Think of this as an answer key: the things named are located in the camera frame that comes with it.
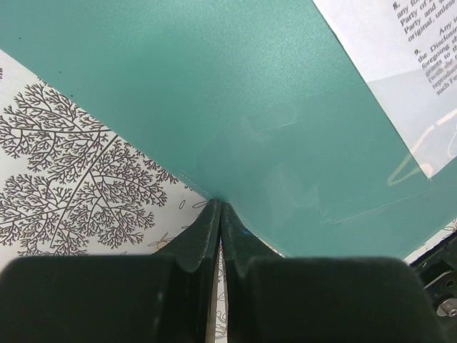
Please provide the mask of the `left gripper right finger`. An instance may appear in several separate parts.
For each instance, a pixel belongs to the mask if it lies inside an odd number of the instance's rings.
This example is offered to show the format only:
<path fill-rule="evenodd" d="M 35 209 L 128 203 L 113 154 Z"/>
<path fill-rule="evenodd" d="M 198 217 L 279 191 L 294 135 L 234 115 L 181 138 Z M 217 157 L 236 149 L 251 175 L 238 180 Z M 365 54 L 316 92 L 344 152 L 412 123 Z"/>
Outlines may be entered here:
<path fill-rule="evenodd" d="M 285 258 L 222 204 L 229 342 L 444 342 L 418 275 L 385 257 Z"/>

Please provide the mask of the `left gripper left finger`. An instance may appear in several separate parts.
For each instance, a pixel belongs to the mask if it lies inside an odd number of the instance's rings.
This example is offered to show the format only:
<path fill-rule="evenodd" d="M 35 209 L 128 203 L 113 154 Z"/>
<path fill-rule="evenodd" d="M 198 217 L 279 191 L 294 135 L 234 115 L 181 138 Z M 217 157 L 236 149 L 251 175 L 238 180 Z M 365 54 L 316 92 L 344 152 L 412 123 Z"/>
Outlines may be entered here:
<path fill-rule="evenodd" d="M 3 342 L 204 342 L 221 203 L 153 254 L 21 257 L 1 272 Z"/>

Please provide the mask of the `teal plastic folder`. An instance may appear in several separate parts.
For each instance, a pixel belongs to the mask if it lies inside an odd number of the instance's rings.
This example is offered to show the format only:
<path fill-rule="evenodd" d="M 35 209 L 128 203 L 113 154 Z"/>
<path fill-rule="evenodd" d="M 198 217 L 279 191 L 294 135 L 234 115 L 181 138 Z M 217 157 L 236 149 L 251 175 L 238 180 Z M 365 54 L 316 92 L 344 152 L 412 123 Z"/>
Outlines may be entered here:
<path fill-rule="evenodd" d="M 288 256 L 405 257 L 456 217 L 312 1 L 3 1 L 1 50 Z"/>

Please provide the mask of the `printed paper sheet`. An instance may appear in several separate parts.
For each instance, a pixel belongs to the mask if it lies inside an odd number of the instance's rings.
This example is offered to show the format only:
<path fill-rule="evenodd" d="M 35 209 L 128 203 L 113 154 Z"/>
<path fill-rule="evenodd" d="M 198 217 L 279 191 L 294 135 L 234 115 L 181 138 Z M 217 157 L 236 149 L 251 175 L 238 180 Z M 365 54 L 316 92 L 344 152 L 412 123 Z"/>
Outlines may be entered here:
<path fill-rule="evenodd" d="M 456 2 L 315 1 L 427 178 L 456 159 Z"/>

